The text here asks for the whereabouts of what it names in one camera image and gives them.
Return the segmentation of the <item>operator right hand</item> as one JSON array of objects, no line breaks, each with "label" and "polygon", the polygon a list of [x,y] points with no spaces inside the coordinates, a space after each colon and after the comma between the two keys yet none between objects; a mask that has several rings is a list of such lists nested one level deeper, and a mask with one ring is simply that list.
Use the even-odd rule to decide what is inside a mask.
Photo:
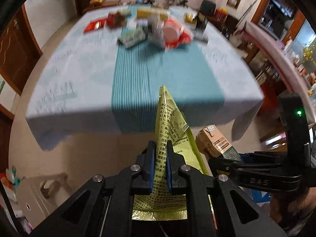
[{"label": "operator right hand", "polygon": [[270,217],[280,223],[286,213],[301,213],[306,216],[315,209],[315,187],[308,188],[298,199],[286,202],[285,194],[270,194]]}]

